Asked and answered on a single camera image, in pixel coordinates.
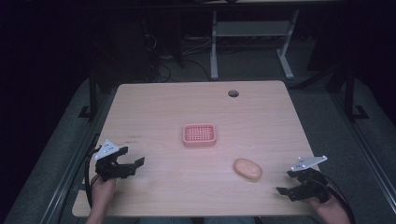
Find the white metal desk frame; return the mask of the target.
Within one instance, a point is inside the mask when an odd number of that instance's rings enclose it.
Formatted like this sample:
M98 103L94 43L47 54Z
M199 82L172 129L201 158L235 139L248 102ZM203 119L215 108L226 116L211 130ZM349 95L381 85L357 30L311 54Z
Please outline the white metal desk frame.
M299 16L299 9L295 9L288 21L218 21L218 13L212 14L211 50L210 50L210 78L219 78L217 41L221 37L259 37L283 36L283 46L276 50L277 58L286 79L294 79L288 59L287 50Z

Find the person's left hand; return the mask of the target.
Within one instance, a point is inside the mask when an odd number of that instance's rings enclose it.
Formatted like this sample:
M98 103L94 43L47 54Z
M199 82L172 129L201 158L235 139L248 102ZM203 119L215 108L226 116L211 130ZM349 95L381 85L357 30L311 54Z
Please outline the person's left hand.
M114 197L117 180L110 178L104 181L99 175L92 179L92 209L91 217L104 218Z

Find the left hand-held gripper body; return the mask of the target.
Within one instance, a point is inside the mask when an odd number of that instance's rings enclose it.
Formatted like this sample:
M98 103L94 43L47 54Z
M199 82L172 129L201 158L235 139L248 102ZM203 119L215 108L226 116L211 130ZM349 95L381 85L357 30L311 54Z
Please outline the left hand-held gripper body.
M127 171L125 165L114 161L115 153L120 147L113 144L107 139L98 149L94 158L96 160L95 172L107 181L110 178L127 178L130 175L135 175L135 171Z

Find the pink slotted soap dish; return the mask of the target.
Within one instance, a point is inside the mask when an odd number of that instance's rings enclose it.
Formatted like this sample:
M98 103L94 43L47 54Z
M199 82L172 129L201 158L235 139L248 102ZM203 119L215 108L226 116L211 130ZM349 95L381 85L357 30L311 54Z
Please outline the pink slotted soap dish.
M185 147L213 147L217 143L215 126L211 123L186 124L182 129Z

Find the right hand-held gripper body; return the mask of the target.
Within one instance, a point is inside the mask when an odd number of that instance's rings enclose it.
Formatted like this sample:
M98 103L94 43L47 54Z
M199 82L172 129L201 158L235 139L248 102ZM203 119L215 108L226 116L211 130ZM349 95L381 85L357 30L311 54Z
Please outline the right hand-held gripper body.
M327 181L324 175L314 169L315 165L318 165L328 158L326 156L319 157L299 157L297 162L291 167L292 171L302 171L303 176L298 180L301 185L305 186L307 191L307 198L317 198L320 203L326 203L329 200L329 194L327 191Z

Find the orange oval soap bar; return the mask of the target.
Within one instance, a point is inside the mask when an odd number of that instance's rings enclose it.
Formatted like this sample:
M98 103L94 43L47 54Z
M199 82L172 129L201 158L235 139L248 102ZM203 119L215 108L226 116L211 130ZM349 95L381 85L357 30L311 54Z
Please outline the orange oval soap bar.
M262 168L254 161L248 159L237 159L233 164L233 169L241 176L257 181L262 176Z

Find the black metal stand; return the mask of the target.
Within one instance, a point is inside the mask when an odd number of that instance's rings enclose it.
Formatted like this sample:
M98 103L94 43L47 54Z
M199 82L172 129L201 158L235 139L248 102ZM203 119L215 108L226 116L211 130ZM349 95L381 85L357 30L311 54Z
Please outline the black metal stand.
M368 119L369 116L361 105L354 105L355 78L350 67L345 74L345 100L344 109L347 118L354 122L356 119Z
M80 118L93 120L98 111L98 100L97 100L97 75L91 71L89 74L89 104L84 105L78 116Z

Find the person's right hand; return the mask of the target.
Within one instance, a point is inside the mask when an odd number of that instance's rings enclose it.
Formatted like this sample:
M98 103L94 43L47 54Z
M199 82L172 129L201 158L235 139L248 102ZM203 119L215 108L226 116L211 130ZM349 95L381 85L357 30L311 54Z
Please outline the person's right hand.
M307 199L305 202L314 208L325 224L349 224L345 210L333 196L326 203L320 203L316 198Z

